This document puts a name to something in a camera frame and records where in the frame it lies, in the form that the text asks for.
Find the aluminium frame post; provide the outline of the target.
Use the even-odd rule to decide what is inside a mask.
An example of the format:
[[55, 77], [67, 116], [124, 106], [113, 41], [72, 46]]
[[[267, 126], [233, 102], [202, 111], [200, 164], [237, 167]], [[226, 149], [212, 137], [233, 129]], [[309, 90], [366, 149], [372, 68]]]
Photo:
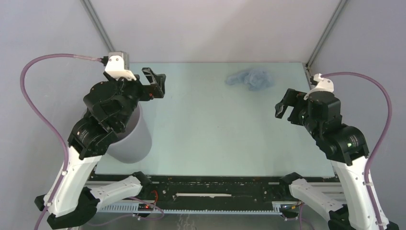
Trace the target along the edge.
[[95, 27], [95, 30], [98, 33], [101, 41], [105, 45], [106, 49], [109, 52], [115, 51], [114, 45], [113, 45], [111, 39], [109, 38], [109, 36], [102, 24], [102, 21], [100, 20], [91, 0], [80, 0], [80, 2], [82, 4], [85, 12], [87, 13], [90, 21], [92, 22], [93, 26]]
[[349, 0], [340, 0], [333, 11], [326, 27], [324, 28], [316, 46], [314, 47], [310, 58], [306, 62], [305, 66], [308, 70], [310, 70], [311, 66], [313, 65], [314, 61], [318, 57], [319, 52], [321, 51], [324, 43], [327, 41], [328, 37], [330, 36], [332, 30], [334, 29], [334, 26], [336, 25], [337, 21], [339, 20], [341, 14], [345, 10], [347, 4], [349, 3]]

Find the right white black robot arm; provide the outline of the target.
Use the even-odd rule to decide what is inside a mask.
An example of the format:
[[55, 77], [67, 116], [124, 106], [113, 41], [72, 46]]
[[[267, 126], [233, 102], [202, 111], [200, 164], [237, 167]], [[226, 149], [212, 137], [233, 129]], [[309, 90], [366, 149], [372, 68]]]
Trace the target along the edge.
[[305, 94], [288, 89], [275, 106], [275, 117], [282, 118], [288, 107], [293, 108], [288, 121], [304, 127], [330, 160], [346, 201], [329, 198], [296, 172], [280, 179], [279, 196], [303, 201], [326, 220], [331, 230], [398, 229], [381, 209], [373, 209], [364, 178], [369, 157], [367, 142], [359, 129], [342, 123], [340, 100], [327, 91]]

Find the left aluminium frame post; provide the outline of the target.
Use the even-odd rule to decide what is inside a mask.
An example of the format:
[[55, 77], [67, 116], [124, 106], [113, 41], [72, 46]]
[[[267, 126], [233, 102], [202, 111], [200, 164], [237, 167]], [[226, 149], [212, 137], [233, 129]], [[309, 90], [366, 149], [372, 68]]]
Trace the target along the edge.
[[101, 41], [105, 45], [106, 49], [109, 52], [115, 51], [114, 45], [113, 45], [111, 39], [109, 38], [109, 36], [102, 24], [102, 21], [100, 20], [91, 0], [80, 0], [80, 2], [82, 4], [85, 12], [87, 13], [90, 21], [92, 22], [93, 26], [95, 27], [95, 30], [98, 33]]

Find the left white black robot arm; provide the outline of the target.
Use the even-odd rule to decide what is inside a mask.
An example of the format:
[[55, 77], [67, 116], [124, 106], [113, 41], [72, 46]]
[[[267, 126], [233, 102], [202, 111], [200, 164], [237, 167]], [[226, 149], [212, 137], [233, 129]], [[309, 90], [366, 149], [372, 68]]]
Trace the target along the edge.
[[47, 223], [54, 230], [81, 226], [103, 207], [122, 199], [147, 199], [151, 180], [142, 172], [99, 188], [87, 187], [86, 181], [109, 146], [124, 133], [140, 101], [161, 99], [165, 95], [165, 74], [143, 68], [147, 85], [139, 76], [113, 75], [105, 72], [101, 81], [84, 96], [87, 110], [73, 126], [68, 137], [68, 161], [63, 164], [62, 180], [54, 185], [55, 193], [36, 197], [41, 211], [48, 211]]

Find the right aluminium frame post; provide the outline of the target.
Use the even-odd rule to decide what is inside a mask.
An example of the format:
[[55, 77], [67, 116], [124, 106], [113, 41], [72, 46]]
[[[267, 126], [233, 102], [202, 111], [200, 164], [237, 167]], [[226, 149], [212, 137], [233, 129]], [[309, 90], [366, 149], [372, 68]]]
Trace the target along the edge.
[[324, 28], [316, 46], [314, 47], [310, 58], [306, 62], [305, 66], [308, 70], [310, 70], [311, 66], [313, 65], [314, 61], [318, 57], [319, 52], [321, 51], [324, 43], [327, 41], [328, 37], [330, 36], [332, 30], [334, 29], [334, 26], [336, 25], [337, 21], [339, 20], [341, 14], [345, 10], [347, 4], [349, 3], [349, 0], [340, 0], [333, 11], [326, 27]]

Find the small electronics board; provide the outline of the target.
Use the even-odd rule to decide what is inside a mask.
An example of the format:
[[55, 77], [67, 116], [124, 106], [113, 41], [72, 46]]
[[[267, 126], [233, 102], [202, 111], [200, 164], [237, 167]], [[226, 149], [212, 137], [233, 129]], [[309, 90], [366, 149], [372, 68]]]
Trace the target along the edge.
[[145, 204], [139, 204], [138, 205], [138, 208], [137, 208], [137, 211], [153, 211], [154, 210], [154, 208], [152, 207], [152, 206], [150, 206], [150, 205], [145, 205]]

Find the grey plastic trash bin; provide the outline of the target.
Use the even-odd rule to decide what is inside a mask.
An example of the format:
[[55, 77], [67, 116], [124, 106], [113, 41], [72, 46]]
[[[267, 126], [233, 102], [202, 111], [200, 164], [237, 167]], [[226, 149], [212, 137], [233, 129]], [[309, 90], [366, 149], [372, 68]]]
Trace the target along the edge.
[[152, 148], [152, 136], [140, 105], [133, 111], [124, 133], [107, 149], [107, 155], [119, 162], [131, 164], [143, 160]]

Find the blue plastic trash bag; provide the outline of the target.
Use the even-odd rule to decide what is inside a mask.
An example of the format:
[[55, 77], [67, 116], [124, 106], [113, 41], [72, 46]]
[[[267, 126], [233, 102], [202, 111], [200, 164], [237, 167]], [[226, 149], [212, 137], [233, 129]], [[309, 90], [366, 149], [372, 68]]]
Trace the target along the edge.
[[249, 91], [261, 91], [273, 87], [275, 80], [267, 69], [256, 67], [229, 75], [225, 83], [227, 85], [243, 84]]

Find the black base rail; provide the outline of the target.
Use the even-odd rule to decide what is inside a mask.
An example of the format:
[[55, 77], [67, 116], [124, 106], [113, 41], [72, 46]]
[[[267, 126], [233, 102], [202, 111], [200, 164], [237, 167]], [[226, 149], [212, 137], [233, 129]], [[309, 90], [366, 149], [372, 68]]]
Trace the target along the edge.
[[159, 208], [191, 210], [271, 210], [300, 204], [287, 182], [273, 176], [149, 175], [149, 185], [136, 197]]

